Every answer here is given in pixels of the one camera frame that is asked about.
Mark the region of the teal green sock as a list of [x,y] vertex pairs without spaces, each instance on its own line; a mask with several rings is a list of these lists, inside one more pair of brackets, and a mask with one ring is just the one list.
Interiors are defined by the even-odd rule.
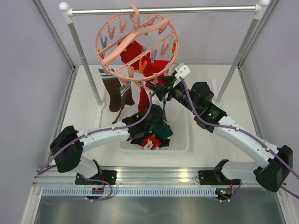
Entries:
[[162,125],[156,125],[152,129],[152,132],[157,134],[162,140],[169,139],[173,135],[173,132],[172,132],[170,126],[166,123],[164,123]]

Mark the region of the red santa sock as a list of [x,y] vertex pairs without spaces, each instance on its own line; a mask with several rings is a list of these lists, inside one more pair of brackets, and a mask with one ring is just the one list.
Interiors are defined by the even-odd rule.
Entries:
[[144,150],[158,150],[161,145],[161,142],[153,136],[145,138],[141,146]]
[[150,103],[149,96],[144,87],[140,87],[140,98],[138,104],[138,112],[143,112]]

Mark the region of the black sock white stripes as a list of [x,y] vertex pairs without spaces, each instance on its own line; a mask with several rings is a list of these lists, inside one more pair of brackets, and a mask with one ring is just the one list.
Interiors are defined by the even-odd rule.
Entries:
[[161,144],[159,147],[168,147],[170,144],[170,139],[161,140]]

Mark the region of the pink round clip hanger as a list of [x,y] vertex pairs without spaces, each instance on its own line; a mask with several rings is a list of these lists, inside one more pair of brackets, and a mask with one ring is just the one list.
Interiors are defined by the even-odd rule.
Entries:
[[178,54],[178,34],[169,18],[147,14],[143,21],[141,11],[134,4],[129,7],[132,14],[110,18],[96,36],[100,71],[125,86],[162,84]]

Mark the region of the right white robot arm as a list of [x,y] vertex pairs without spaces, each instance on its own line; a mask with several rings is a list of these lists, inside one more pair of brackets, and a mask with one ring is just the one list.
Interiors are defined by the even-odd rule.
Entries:
[[271,192],[277,192],[293,170],[293,150],[251,134],[237,124],[225,111],[212,103],[214,96],[206,82],[195,82],[191,89],[178,76],[163,77],[164,84],[150,83],[159,100],[175,99],[195,115],[194,121],[202,129],[220,136],[247,154],[252,162],[222,160],[213,170],[214,181],[225,184],[239,179],[256,182]]

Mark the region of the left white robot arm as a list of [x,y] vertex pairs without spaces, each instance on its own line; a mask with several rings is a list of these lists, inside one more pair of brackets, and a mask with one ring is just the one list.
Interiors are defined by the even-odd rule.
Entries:
[[84,152],[109,143],[140,139],[155,125],[162,123],[162,108],[152,104],[144,112],[138,112],[107,127],[75,130],[74,126],[67,126],[51,143],[50,150],[58,172],[66,173],[79,165]]

